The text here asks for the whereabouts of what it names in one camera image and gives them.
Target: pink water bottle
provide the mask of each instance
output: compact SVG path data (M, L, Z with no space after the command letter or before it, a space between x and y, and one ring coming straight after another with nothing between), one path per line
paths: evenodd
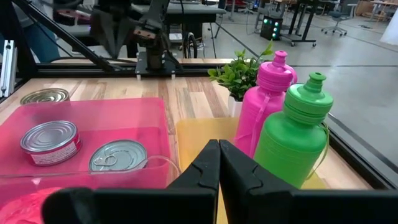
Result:
M257 86L243 96L235 146L253 158L262 125L267 117L281 111L285 91L297 82L294 69L285 64L287 53L276 51L272 62L264 62L257 73Z

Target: pink bottle cap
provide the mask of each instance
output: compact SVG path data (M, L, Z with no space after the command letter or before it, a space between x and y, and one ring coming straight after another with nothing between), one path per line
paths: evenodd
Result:
M286 57L286 52L278 50L272 62L262 63L257 74L257 84L270 91L286 91L294 76L292 68L286 65Z

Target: wooden table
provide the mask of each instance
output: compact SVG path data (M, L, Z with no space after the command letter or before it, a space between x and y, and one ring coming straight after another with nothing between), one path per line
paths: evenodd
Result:
M230 59L188 59L184 63L225 63ZM62 60L56 63L89 63L87 60ZM172 159L177 162L175 123L187 118L228 116L227 89L207 77L143 78L49 78L31 79L0 104L0 124L19 107L23 96L43 88L63 88L71 100L160 97L165 101ZM317 174L331 189L370 189L370 186L333 150L318 168Z

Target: green bottle cap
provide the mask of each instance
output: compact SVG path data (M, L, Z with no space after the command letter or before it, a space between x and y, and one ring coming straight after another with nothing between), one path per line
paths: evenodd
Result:
M314 72L306 84L289 87L285 97L284 113L305 124L320 124L333 105L333 97L322 91L326 76Z

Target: green plant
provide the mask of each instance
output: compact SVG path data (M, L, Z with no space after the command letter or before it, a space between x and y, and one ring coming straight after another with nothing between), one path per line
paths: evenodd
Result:
M265 56L272 55L272 41L258 58L245 58L246 50L235 51L237 59L227 63L222 69L209 69L210 80L216 80L221 86L226 87L236 101L243 101L244 93L256 86L259 65L266 61Z

